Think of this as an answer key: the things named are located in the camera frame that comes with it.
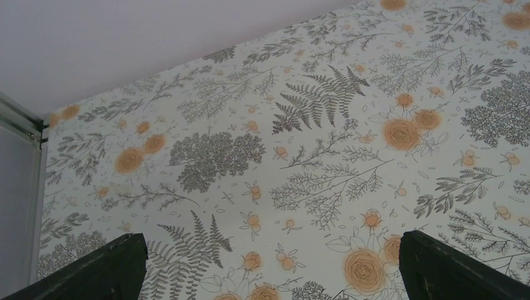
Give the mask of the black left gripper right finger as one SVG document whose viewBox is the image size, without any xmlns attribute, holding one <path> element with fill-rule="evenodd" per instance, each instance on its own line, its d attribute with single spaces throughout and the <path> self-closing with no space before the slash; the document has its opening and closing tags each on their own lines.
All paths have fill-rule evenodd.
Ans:
<svg viewBox="0 0 530 300">
<path fill-rule="evenodd" d="M 403 234 L 399 271 L 409 299 L 529 299 L 529 286 L 421 231 Z"/>
</svg>

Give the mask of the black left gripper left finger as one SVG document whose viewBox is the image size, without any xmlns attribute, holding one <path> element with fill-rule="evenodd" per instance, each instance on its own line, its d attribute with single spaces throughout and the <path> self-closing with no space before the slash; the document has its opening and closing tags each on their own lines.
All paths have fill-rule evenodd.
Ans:
<svg viewBox="0 0 530 300">
<path fill-rule="evenodd" d="M 148 248 L 141 233 L 124 234 L 6 299 L 139 299 Z"/>
</svg>

